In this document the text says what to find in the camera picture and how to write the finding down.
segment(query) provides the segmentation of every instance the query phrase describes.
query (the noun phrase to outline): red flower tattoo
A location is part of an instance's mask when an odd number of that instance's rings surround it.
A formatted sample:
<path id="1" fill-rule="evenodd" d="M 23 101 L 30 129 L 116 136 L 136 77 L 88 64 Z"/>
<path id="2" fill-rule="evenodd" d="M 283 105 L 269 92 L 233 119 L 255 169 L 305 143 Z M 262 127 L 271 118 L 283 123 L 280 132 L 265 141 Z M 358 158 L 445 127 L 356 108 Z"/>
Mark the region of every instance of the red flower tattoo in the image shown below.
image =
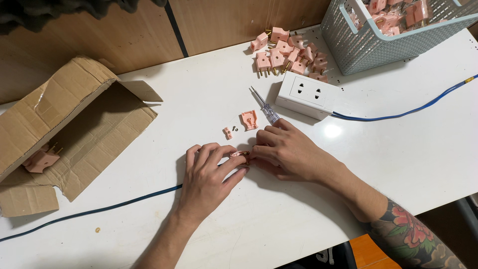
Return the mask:
<path id="1" fill-rule="evenodd" d="M 428 241 L 433 240 L 432 232 L 418 219 L 416 219 L 413 215 L 408 213 L 402 207 L 395 205 L 391 213 L 396 216 L 393 220 L 393 223 L 399 227 L 407 227 L 406 236 L 403 242 L 408 245 L 409 248 L 414 248 L 419 246 L 425 238 Z"/>

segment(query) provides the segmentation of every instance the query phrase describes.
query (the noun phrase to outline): dark blue cable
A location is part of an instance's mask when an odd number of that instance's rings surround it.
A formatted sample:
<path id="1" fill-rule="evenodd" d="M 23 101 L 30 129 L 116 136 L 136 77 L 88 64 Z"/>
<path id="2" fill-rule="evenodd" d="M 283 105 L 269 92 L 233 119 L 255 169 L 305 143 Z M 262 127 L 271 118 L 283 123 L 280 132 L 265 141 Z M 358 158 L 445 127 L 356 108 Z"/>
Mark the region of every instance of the dark blue cable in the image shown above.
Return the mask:
<path id="1" fill-rule="evenodd" d="M 431 100 L 430 102 L 426 103 L 425 105 L 419 107 L 419 108 L 415 108 L 413 110 L 410 110 L 408 112 L 405 112 L 405 113 L 402 113 L 402 114 L 399 114 L 399 115 L 395 115 L 395 116 L 386 116 L 386 117 L 380 117 L 380 118 L 371 118 L 371 119 L 366 119 L 366 118 L 358 118 L 358 117 L 352 117 L 352 116 L 345 116 L 345 115 L 342 115 L 338 112 L 332 112 L 332 115 L 331 116 L 334 116 L 336 118 L 340 118 L 340 119 L 344 119 L 344 120 L 349 120 L 349 121 L 365 121 L 365 122 L 372 122 L 372 121 L 379 121 L 379 120 L 385 120 L 385 119 L 393 119 L 393 118 L 399 118 L 399 117 L 402 117 L 402 116 L 405 116 L 407 114 L 410 114 L 410 113 L 413 113 L 413 112 L 416 112 L 416 111 L 419 111 L 419 110 L 422 110 L 424 108 L 427 108 L 433 104 L 435 104 L 436 102 L 438 102 L 438 100 L 442 99 L 445 95 L 451 93 L 452 91 L 460 88 L 461 86 L 467 84 L 468 82 L 470 82 L 470 78 L 465 80 L 465 81 L 462 81 L 456 85 L 454 85 L 453 87 L 447 89 L 446 91 L 444 91 L 442 94 L 438 95 L 436 98 L 434 98 L 433 100 Z"/>
<path id="2" fill-rule="evenodd" d="M 33 233 L 36 230 L 39 230 L 39 229 L 41 229 L 45 226 L 48 226 L 50 224 L 54 224 L 54 223 L 57 223 L 57 222 L 60 222 L 60 221 L 65 221 L 65 220 L 69 220 L 69 219 L 76 218 L 76 217 L 86 216 L 86 215 L 90 215 L 90 214 L 94 214 L 94 213 L 98 213 L 98 212 L 103 212 L 103 211 L 115 209 L 115 208 L 125 206 L 125 205 L 128 205 L 128 204 L 134 203 L 134 202 L 139 202 L 139 201 L 144 200 L 144 199 L 148 199 L 148 198 L 151 198 L 151 197 L 154 197 L 154 196 L 158 196 L 158 195 L 165 194 L 165 193 L 168 193 L 168 192 L 171 192 L 171 191 L 175 191 L 177 189 L 180 189 L 182 186 L 183 185 L 180 184 L 180 185 L 174 186 L 174 187 L 169 188 L 169 189 L 165 189 L 165 190 L 162 190 L 162 191 L 157 191 L 157 192 L 153 192 L 153 193 L 150 193 L 150 194 L 146 194 L 144 196 L 135 198 L 133 200 L 122 202 L 122 203 L 115 204 L 115 205 L 112 205 L 112 206 L 107 206 L 107 207 L 103 207 L 103 208 L 99 208 L 99 209 L 94 209 L 94 210 L 90 210 L 90 211 L 86 211 L 86 212 L 77 213 L 77 214 L 69 215 L 69 216 L 66 216 L 66 217 L 62 217 L 62 218 L 59 218 L 59 219 L 56 219 L 56 220 L 52 220 L 52 221 L 47 222 L 45 224 L 42 224 L 42 225 L 40 225 L 36 228 L 33 228 L 29 231 L 19 233 L 17 235 L 11 235 L 11 236 L 7 236 L 5 238 L 2 238 L 2 239 L 0 239 L 0 242 L 3 242 L 3 241 L 8 240 L 8 239 L 12 239 L 12 238 L 20 237 L 22 235 L 27 235 L 29 233 Z"/>

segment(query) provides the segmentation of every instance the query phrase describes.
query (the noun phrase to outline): torn cardboard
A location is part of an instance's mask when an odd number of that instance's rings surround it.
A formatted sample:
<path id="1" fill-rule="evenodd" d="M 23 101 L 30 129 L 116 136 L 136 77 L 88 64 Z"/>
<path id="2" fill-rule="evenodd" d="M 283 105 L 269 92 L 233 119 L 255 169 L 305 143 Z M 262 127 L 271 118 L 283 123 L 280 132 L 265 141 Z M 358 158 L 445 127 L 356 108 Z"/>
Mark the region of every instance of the torn cardboard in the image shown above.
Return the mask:
<path id="1" fill-rule="evenodd" d="M 144 81 L 120 81 L 76 57 L 0 115 L 0 208 L 4 217 L 58 209 L 53 186 L 73 201 L 146 127 L 162 101 Z M 63 147 L 43 173 L 20 164 L 48 141 Z"/>

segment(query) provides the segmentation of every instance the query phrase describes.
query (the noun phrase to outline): table surface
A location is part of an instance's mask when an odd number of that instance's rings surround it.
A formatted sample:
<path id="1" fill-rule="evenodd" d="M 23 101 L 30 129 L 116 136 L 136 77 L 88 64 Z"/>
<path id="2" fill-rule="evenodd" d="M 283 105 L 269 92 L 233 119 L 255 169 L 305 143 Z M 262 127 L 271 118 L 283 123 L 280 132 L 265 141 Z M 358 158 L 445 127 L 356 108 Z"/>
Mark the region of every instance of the table surface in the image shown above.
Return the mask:
<path id="1" fill-rule="evenodd" d="M 298 33 L 305 43 L 314 42 L 330 55 L 318 26 Z M 335 111 L 370 118 L 419 107 L 478 73 L 476 46 L 469 31 L 462 30 L 418 57 L 349 76 L 328 56 L 329 81 L 343 88 Z M 255 54 L 248 47 L 239 44 L 119 76 L 145 80 L 159 93 L 164 103 L 151 104 L 158 117 L 72 203 L 56 188 L 60 210 L 0 218 L 1 237 L 178 185 L 185 151 L 194 144 L 251 149 L 257 129 L 245 132 L 240 113 L 255 109 L 260 128 L 268 124 L 248 89 L 251 85 L 280 117 L 413 214 L 478 192 L 478 81 L 402 118 L 351 122 L 327 117 L 319 122 L 274 105 L 283 75 L 260 77 L 253 72 Z M 239 131 L 227 141 L 222 129 L 234 125 Z M 130 268 L 179 194 L 170 192 L 2 242 L 0 268 Z M 196 230 L 177 268 L 272 269 L 362 234 L 330 191 L 277 181 L 252 168 Z"/>

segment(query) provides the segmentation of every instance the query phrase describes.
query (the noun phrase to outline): tattoo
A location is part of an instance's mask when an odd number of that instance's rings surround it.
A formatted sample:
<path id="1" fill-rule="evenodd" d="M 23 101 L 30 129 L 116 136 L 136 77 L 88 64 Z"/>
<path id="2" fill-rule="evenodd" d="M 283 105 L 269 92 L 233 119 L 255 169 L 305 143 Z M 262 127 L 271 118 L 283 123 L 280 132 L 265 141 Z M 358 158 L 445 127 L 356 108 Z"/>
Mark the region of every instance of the tattoo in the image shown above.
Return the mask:
<path id="1" fill-rule="evenodd" d="M 391 200 L 379 220 L 361 224 L 383 252 L 402 268 L 466 269 L 434 233 Z"/>

